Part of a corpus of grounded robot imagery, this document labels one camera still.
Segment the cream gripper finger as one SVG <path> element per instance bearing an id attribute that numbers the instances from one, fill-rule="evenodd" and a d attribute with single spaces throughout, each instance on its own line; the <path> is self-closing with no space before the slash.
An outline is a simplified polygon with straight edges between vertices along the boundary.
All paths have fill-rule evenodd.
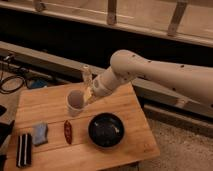
<path id="1" fill-rule="evenodd" d="M 87 105 L 91 102 L 91 99 L 93 97 L 93 91 L 91 87 L 87 87 L 84 91 L 83 99 L 84 99 L 84 104 Z"/>

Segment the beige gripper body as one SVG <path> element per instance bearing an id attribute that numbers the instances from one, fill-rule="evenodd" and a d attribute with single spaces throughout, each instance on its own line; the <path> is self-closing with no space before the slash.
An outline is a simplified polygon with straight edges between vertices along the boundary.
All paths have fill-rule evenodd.
<path id="1" fill-rule="evenodd" d="M 105 97 L 108 95 L 108 89 L 102 84 L 100 76 L 97 76 L 92 81 L 92 90 L 97 97 Z"/>

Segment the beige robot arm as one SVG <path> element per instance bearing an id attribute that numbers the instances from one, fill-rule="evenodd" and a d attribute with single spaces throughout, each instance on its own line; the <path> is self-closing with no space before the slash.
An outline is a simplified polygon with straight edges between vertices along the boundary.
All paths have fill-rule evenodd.
<path id="1" fill-rule="evenodd" d="M 109 96 L 136 77 L 143 77 L 207 107 L 213 106 L 213 68 L 148 60 L 129 50 L 112 54 L 110 66 L 86 89 L 84 102 L 93 103 Z"/>

